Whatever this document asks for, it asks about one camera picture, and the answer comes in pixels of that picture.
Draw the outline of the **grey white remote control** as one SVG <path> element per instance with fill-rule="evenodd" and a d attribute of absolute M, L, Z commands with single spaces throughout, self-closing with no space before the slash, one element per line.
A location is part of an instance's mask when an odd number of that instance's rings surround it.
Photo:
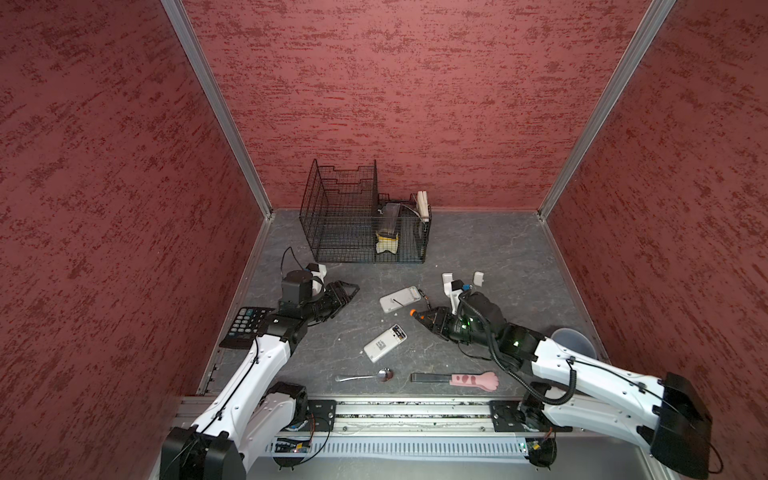
<path fill-rule="evenodd" d="M 421 300 L 422 295 L 419 289 L 416 286 L 411 286 L 381 297 L 379 304 L 384 313 L 391 313 Z"/>

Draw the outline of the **white air conditioner remote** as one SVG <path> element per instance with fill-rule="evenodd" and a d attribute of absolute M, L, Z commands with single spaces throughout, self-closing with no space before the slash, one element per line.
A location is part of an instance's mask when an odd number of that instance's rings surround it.
<path fill-rule="evenodd" d="M 363 352 L 371 362 L 377 363 L 396 347 L 404 343 L 406 339 L 407 334 L 405 331 L 400 325 L 395 324 L 366 344 Z"/>

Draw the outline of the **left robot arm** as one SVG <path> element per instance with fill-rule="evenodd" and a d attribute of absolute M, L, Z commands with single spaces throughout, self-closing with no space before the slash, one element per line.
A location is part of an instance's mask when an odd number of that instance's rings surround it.
<path fill-rule="evenodd" d="M 275 378 L 309 328 L 334 318 L 360 290 L 325 276 L 325 267 L 316 263 L 290 271 L 277 307 L 238 310 L 221 345 L 246 349 L 247 355 L 191 425 L 168 434 L 160 478 L 244 479 L 280 431 L 315 426 L 305 387 Z"/>

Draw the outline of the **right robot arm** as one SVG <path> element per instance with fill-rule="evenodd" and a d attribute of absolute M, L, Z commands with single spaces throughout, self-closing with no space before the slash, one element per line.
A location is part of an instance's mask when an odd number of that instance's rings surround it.
<path fill-rule="evenodd" d="M 585 429 L 634 444 L 691 479 L 714 475 L 713 418 L 687 378 L 644 375 L 580 354 L 507 321 L 477 291 L 454 291 L 450 306 L 410 314 L 446 341 L 486 348 L 525 389 L 517 417 L 529 428 Z"/>

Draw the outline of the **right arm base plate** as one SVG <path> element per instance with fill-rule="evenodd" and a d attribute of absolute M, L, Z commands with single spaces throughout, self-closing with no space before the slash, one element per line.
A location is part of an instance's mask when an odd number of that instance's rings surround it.
<path fill-rule="evenodd" d="M 541 411 L 520 401 L 491 400 L 488 403 L 490 418 L 496 433 L 572 432 L 572 427 L 561 427 L 548 420 Z"/>

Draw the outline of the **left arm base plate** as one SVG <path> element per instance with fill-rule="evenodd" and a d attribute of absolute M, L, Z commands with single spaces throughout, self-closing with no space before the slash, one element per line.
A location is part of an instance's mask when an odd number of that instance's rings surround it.
<path fill-rule="evenodd" d="M 335 424 L 337 406 L 338 402 L 336 400 L 309 399 L 306 412 L 297 412 L 297 419 L 284 427 L 281 433 L 299 432 L 308 435 L 312 431 L 332 431 Z"/>

